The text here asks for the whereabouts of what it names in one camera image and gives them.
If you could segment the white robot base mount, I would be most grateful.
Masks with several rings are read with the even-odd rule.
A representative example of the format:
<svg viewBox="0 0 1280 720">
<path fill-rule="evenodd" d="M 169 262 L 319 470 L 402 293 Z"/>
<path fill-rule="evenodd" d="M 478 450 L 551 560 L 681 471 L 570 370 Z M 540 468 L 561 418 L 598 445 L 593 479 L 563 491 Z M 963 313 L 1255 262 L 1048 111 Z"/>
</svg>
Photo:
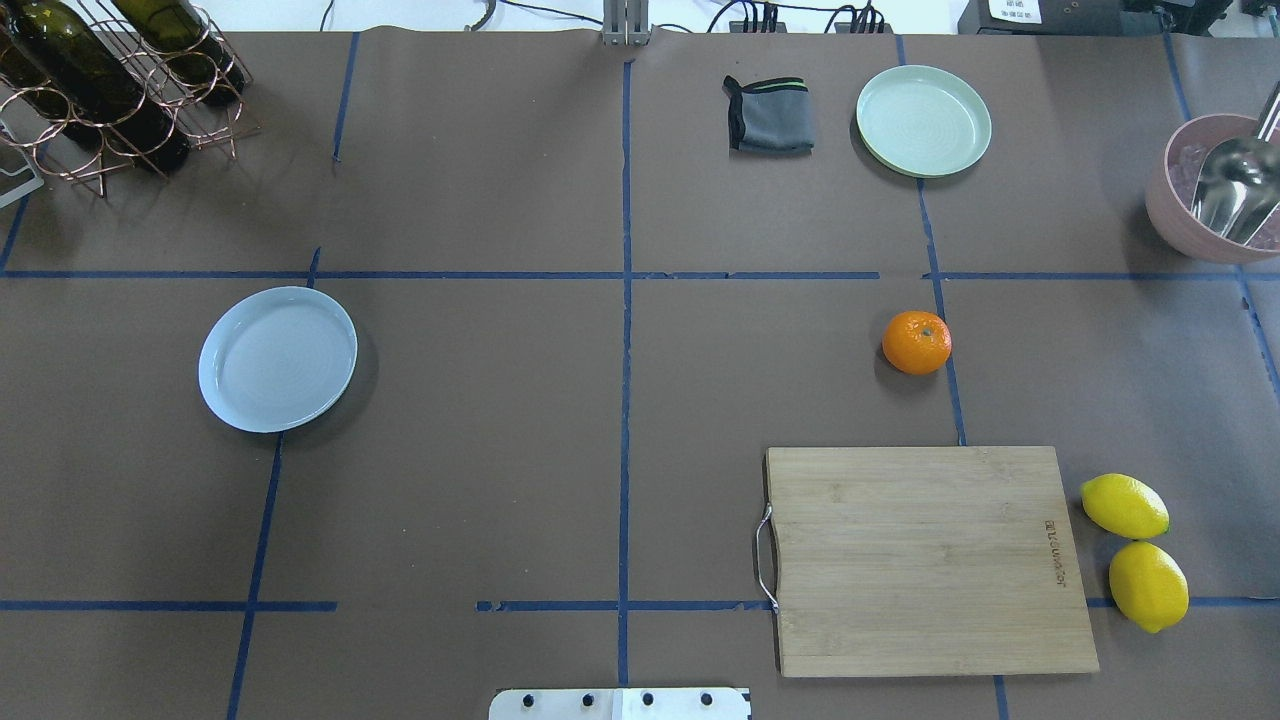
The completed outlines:
<svg viewBox="0 0 1280 720">
<path fill-rule="evenodd" d="M 751 719 L 750 692 L 732 687 L 507 689 L 489 719 Z"/>
</svg>

